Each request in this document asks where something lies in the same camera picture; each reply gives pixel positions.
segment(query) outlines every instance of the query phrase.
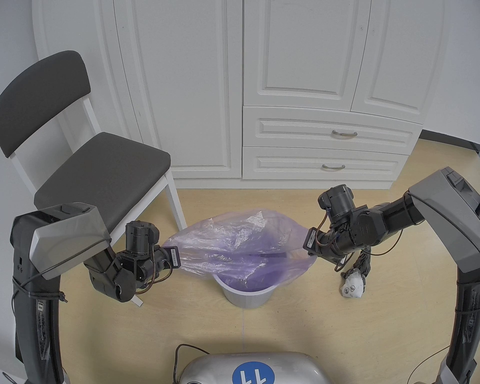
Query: wooden floor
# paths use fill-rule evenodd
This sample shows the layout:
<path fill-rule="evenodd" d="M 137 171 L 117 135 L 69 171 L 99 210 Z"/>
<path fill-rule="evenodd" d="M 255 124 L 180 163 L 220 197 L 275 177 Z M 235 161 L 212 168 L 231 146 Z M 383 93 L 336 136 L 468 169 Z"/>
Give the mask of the wooden floor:
<path fill-rule="evenodd" d="M 395 200 L 445 166 L 480 191 L 480 158 L 474 151 L 419 140 L 389 191 L 356 190 L 355 203 Z M 179 190 L 179 196 L 188 224 L 264 207 L 309 228 L 324 215 L 317 204 L 321 192 Z M 161 242 L 176 232 L 164 193 L 140 219 L 160 229 Z M 387 241 L 374 250 L 390 246 Z M 60 304 L 63 365 L 72 383 L 171 384 L 175 347 L 190 343 L 212 353 L 299 351 L 317 359 L 337 384 L 404 384 L 420 361 L 450 342 L 455 281 L 456 266 L 427 223 L 406 229 L 393 251 L 373 258 L 361 299 L 343 298 L 340 275 L 332 264 L 317 260 L 255 310 L 234 307 L 215 282 L 182 272 L 154 286 L 137 308 L 98 294 L 79 265 L 62 277 L 69 300 Z M 181 352 L 180 370 L 196 356 Z M 410 382 L 433 382 L 443 357 L 444 352 L 424 363 Z M 480 383 L 479 371 L 472 384 Z"/>

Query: blue circular logo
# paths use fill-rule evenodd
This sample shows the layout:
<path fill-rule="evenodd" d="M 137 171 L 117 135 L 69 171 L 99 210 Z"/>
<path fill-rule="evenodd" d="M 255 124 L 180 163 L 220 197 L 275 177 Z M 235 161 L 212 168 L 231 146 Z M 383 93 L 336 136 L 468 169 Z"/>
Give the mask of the blue circular logo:
<path fill-rule="evenodd" d="M 273 384 L 274 381 L 272 368 L 258 361 L 239 365 L 232 375 L 233 384 Z"/>

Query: robotic arm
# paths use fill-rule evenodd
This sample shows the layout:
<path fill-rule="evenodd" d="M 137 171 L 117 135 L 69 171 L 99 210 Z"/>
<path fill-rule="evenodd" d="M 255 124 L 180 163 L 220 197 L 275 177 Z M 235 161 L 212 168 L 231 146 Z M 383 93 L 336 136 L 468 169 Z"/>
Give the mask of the robotic arm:
<path fill-rule="evenodd" d="M 447 167 L 392 203 L 355 207 L 346 185 L 324 192 L 318 203 L 330 218 L 330 230 L 311 228 L 304 249 L 335 264 L 399 230 L 423 220 L 430 224 L 458 266 L 454 331 L 436 384 L 468 383 L 480 339 L 480 195 Z"/>
<path fill-rule="evenodd" d="M 180 267 L 176 247 L 160 248 L 158 229 L 141 221 L 126 226 L 127 249 L 115 254 L 98 212 L 83 203 L 62 204 L 16 217 L 10 242 L 16 356 L 29 384 L 61 384 L 60 275 L 84 263 L 94 288 L 120 302 L 146 292 L 165 264 Z"/>

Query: gray cushioned seat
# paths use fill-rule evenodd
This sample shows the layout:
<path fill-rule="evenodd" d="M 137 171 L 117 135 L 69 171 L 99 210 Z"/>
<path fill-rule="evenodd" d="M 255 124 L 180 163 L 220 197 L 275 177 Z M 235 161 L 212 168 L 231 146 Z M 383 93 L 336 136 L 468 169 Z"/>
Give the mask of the gray cushioned seat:
<path fill-rule="evenodd" d="M 98 207 L 111 233 L 170 167 L 170 155 L 102 132 L 80 147 L 36 192 L 37 209 L 82 202 Z"/>

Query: translucent trash bag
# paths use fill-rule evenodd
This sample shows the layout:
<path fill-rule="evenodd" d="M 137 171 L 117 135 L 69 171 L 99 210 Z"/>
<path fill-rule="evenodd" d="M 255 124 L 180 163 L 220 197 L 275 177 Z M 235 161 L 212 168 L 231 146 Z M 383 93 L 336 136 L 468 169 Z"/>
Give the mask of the translucent trash bag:
<path fill-rule="evenodd" d="M 217 275 L 233 289 L 257 292 L 310 268 L 316 257 L 302 249 L 307 232 L 279 212 L 229 212 L 176 233 L 164 246 L 179 248 L 181 268 L 190 274 Z"/>

